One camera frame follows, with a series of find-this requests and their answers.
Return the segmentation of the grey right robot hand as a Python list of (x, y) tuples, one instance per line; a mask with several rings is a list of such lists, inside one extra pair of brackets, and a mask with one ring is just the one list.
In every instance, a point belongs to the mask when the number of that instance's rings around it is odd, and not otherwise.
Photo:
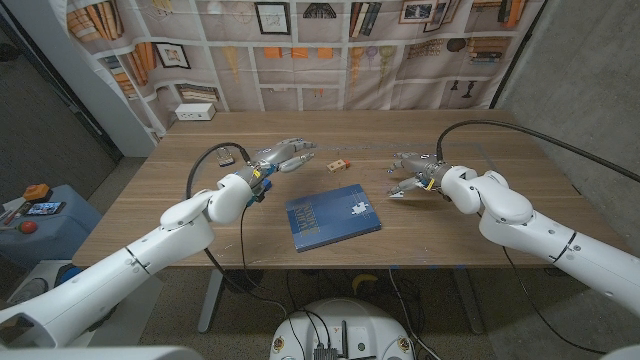
[(388, 172), (396, 169), (404, 169), (412, 174), (411, 177), (401, 181), (388, 191), (390, 197), (399, 193), (405, 193), (417, 188), (425, 191), (441, 191), (442, 179), (451, 166), (443, 161), (438, 161), (436, 155), (418, 154), (415, 152), (402, 152), (394, 155), (395, 161)]

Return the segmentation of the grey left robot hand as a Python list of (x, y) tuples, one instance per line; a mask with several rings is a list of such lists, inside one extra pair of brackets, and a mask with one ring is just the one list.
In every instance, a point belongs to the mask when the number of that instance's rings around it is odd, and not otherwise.
[(300, 151), (314, 149), (314, 142), (302, 138), (289, 138), (259, 151), (252, 158), (251, 175), (262, 180), (275, 172), (290, 173), (302, 167), (314, 157), (313, 152), (302, 155)]

